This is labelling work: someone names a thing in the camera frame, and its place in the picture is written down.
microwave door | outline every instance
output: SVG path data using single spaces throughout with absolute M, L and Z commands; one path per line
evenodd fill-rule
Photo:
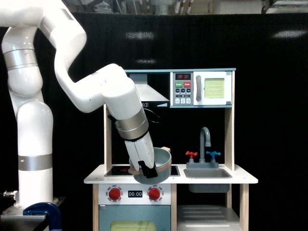
M 231 105 L 231 72 L 194 72 L 193 82 L 194 105 Z

sink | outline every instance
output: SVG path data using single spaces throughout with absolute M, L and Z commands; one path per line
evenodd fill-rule
M 189 168 L 184 169 L 185 176 L 191 179 L 232 178 L 221 168 Z
M 184 169 L 185 176 L 191 179 L 227 179 L 232 176 L 221 168 L 189 168 Z M 189 184 L 192 193 L 226 193 L 230 184 Z

oven knob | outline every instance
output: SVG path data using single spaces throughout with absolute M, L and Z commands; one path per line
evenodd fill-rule
M 117 188 L 113 188 L 109 192 L 109 198 L 113 201 L 116 201 L 121 196 L 121 191 Z
M 157 188 L 152 188 L 149 191 L 149 198 L 153 201 L 158 200 L 160 197 L 160 191 Z

red faucet handle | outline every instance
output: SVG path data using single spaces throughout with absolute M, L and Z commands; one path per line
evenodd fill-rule
M 190 151 L 187 151 L 187 152 L 185 153 L 185 155 L 190 155 L 190 156 L 191 156 L 191 159 L 193 159 L 193 157 L 194 157 L 194 156 L 197 156 L 198 153 L 192 153 L 192 152 L 190 152 Z

gray faucet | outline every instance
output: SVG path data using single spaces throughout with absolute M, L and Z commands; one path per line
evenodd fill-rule
M 218 168 L 218 163 L 215 161 L 215 158 L 211 162 L 205 162 L 205 147 L 211 147 L 211 136 L 208 128 L 203 127 L 200 132 L 200 160 L 199 162 L 194 162 L 193 159 L 190 159 L 186 163 L 186 168 Z
M 205 163 L 204 147 L 211 147 L 210 131 L 207 127 L 203 127 L 200 132 L 200 160 L 199 163 Z

